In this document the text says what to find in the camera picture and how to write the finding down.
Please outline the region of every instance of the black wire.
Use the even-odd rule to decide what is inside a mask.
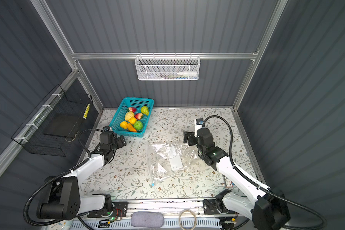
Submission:
[[[91,228],[90,226],[88,226],[88,225],[86,224],[86,222],[84,222],[84,220],[83,220],[80,216],[78,216],[78,220],[79,220],[88,230],[94,230],[93,228]]]
[[[268,195],[270,196],[274,196],[276,197],[277,199],[279,200],[282,200],[288,204],[291,204],[291,205],[294,205],[295,207],[298,207],[298,208],[301,208],[315,216],[317,216],[318,218],[321,219],[322,223],[318,224],[318,225],[314,225],[314,226],[310,226],[310,227],[297,227],[297,226],[288,226],[288,225],[284,225],[283,228],[287,228],[287,229],[293,229],[293,230],[318,230],[318,229],[322,229],[322,228],[325,228],[327,226],[327,220],[322,216],[322,214],[318,213],[317,211],[307,207],[307,206],[304,206],[304,205],[301,205],[299,203],[296,203],[292,200],[289,200],[289,199],[286,199],[282,196],[279,196],[271,191],[268,191],[267,189],[265,188],[262,188],[260,187],[256,182],[252,181],[250,178],[248,178],[247,176],[244,175],[244,173],[242,173],[238,168],[237,168],[237,165],[234,163],[234,160],[232,159],[232,154],[231,154],[231,147],[232,147],[232,130],[231,130],[231,127],[229,125],[229,123],[222,117],[220,116],[217,116],[217,115],[212,115],[212,116],[209,116],[207,117],[203,123],[205,123],[209,118],[211,117],[217,117],[217,118],[220,118],[221,120],[223,120],[226,125],[229,127],[229,131],[230,131],[230,146],[229,146],[229,158],[230,158],[230,162],[233,166],[233,168],[240,174],[240,176],[244,177],[244,179],[246,179],[249,183],[251,183],[252,185],[254,185],[255,187],[259,187],[259,189],[265,193],[267,193]]]
[[[77,164],[76,166],[74,166],[73,168],[69,169],[67,172],[63,172],[60,175],[57,175],[56,177],[51,178],[50,180],[46,181],[45,183],[43,183],[43,185],[41,185],[27,200],[26,204],[24,205],[23,208],[23,218],[25,220],[25,222],[27,222],[28,224],[32,225],[32,226],[46,226],[46,225],[50,225],[50,224],[55,224],[59,221],[63,221],[63,220],[51,220],[51,221],[46,221],[46,222],[37,222],[31,219],[31,217],[29,217],[28,214],[28,210],[29,210],[29,206],[31,205],[32,200],[34,199],[34,197],[46,186],[48,186],[49,184],[51,184],[52,182],[60,179],[61,177],[69,174],[72,172],[72,170],[76,170],[77,168],[81,167],[82,165],[84,165],[87,161],[89,160],[89,158],[85,159],[84,161],[82,161],[81,163]]]
[[[88,157],[90,158],[91,157],[91,152],[87,149],[87,147],[85,145],[83,145],[83,143],[81,142],[80,140],[80,137],[81,137],[81,134],[83,134],[84,132],[87,132],[87,131],[100,131],[100,132],[103,132],[103,130],[99,130],[99,129],[87,129],[87,130],[83,130],[82,132],[80,132],[80,134],[78,135],[78,141],[79,143],[81,144],[81,146],[83,147],[83,149],[85,149],[88,153]],[[51,178],[50,180],[46,181],[45,183],[43,183],[30,197],[29,199],[27,200],[26,204],[24,205],[24,208],[23,208],[23,218],[25,220],[25,222],[27,222],[28,224],[32,225],[32,226],[46,226],[46,225],[50,225],[50,224],[55,224],[55,223],[58,223],[59,221],[63,221],[63,220],[51,220],[51,221],[46,221],[46,222],[37,222],[37,221],[34,221],[32,220],[30,217],[29,217],[29,214],[28,214],[28,210],[29,210],[29,206],[31,205],[31,202],[32,200],[34,199],[34,197],[43,189],[45,188],[46,186],[48,186],[49,184],[51,184],[52,182],[60,179],[61,177],[71,173],[72,171],[76,170],[77,168],[81,167],[82,165],[84,165],[88,160],[89,158],[86,158],[84,161],[82,161],[81,163],[77,164],[76,166],[74,166],[73,168],[69,169],[67,172],[63,172],[61,173],[60,175],[57,175],[56,177],[53,177]]]
[[[239,224],[238,226],[234,226],[234,228],[230,229],[230,230],[237,230],[241,227],[243,227],[244,224],[248,223],[249,219],[247,218],[246,220],[244,220],[243,223]]]
[[[98,143],[91,153],[94,154],[94,152],[99,149],[100,145],[101,145],[101,143]]]
[[[111,161],[108,162],[108,164],[114,160],[115,155],[116,155],[116,153],[114,153],[113,158],[111,159]]]
[[[90,128],[90,129],[87,129],[87,130],[83,130],[79,135],[78,135],[78,141],[79,143],[81,144],[81,146],[83,147],[83,149],[88,153],[88,157],[91,157],[91,152],[90,150],[85,146],[83,145],[83,143],[81,142],[81,135],[84,133],[84,132],[87,132],[87,131],[100,131],[100,132],[103,132],[103,130],[99,130],[99,129],[96,129],[96,128]]]

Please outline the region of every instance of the metal rail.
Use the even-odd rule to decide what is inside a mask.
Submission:
[[[232,105],[235,111],[238,110],[240,103],[242,102],[244,98],[244,94],[246,90],[248,89],[248,86],[257,70],[257,67],[262,59],[262,56],[267,48],[268,43],[270,42],[270,39],[272,37],[272,34],[276,28],[276,25],[280,19],[281,14],[283,13],[285,6],[287,4],[288,0],[278,0],[276,7],[272,13],[271,19],[266,27],[266,30],[264,31],[263,37],[261,39],[261,42],[258,46],[258,54],[257,58],[252,62],[250,65],[242,85],[240,86],[238,95],[235,98],[234,104]]]
[[[266,184],[266,182],[264,180],[264,177],[263,177],[263,174],[262,174],[262,171],[259,168],[259,165],[258,165],[258,162],[257,162],[257,158],[254,155],[252,146],[251,146],[251,144],[249,142],[248,136],[246,135],[243,123],[241,122],[241,119],[239,117],[239,114],[238,114],[237,111],[233,111],[232,115],[234,116],[235,123],[237,124],[238,131],[239,131],[240,136],[242,138],[242,141],[243,141],[244,147],[246,149],[246,153],[248,154],[249,160],[252,163],[252,167],[253,167],[254,173],[257,176],[257,180],[259,180],[260,182]]]
[[[62,89],[67,90],[74,80],[78,77],[79,72],[77,70],[73,70],[67,78],[61,83],[60,87],[58,87],[53,94],[46,100],[44,105],[50,104],[52,100],[57,97],[55,94],[59,94]],[[45,106],[41,106],[41,108],[37,111],[37,113],[29,120],[29,124],[33,123],[45,110]],[[19,132],[17,137],[23,137],[30,126],[24,126],[24,128]],[[18,155],[18,153],[22,150],[22,146],[19,145],[17,142],[12,141],[8,147],[2,152],[0,155],[0,177],[4,173],[4,171],[8,168],[8,166],[11,164],[11,162],[14,160],[14,158]]]
[[[203,207],[204,199],[207,198],[167,198],[167,199],[140,199],[140,200],[113,200],[113,202],[128,202],[127,215],[125,218],[131,218],[131,215],[138,211],[161,212],[165,218],[177,218],[184,209],[190,209],[196,217],[232,217],[235,214],[213,214],[206,215]]]
[[[82,84],[84,90],[87,94],[92,96],[93,104],[99,113],[103,110],[103,105],[98,97],[96,91],[94,90],[93,86],[91,85],[89,79],[87,78],[86,73],[83,71],[82,66],[76,62],[71,54],[73,53],[73,49],[71,48],[68,40],[66,39],[64,33],[62,32],[59,24],[57,23],[54,15],[52,14],[49,6],[47,5],[45,0],[31,0],[32,5],[35,7],[37,13],[40,15],[42,21],[46,25],[47,29],[49,30],[50,34],[54,38],[56,44],[59,46],[62,54],[64,55],[65,59],[69,63],[70,67],[73,70],[80,70],[82,73],[81,76],[78,77],[78,80]]]
[[[200,58],[201,60],[255,60],[257,53],[73,53],[71,57],[75,60],[134,60],[136,56],[143,58],[157,59],[189,59]]]

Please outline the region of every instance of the green lime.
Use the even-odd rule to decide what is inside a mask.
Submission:
[[[136,121],[133,125],[133,127],[136,129],[136,130],[141,130],[143,129],[143,123],[141,121]]]

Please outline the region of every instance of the black wire mesh basket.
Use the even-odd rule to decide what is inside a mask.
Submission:
[[[88,94],[61,91],[40,108],[40,113],[12,139],[31,154],[66,156],[74,149],[89,110],[94,108]]]

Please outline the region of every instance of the white bottle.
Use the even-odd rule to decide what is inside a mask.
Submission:
[[[197,71],[183,71],[178,72],[177,74],[181,76],[197,76]]]

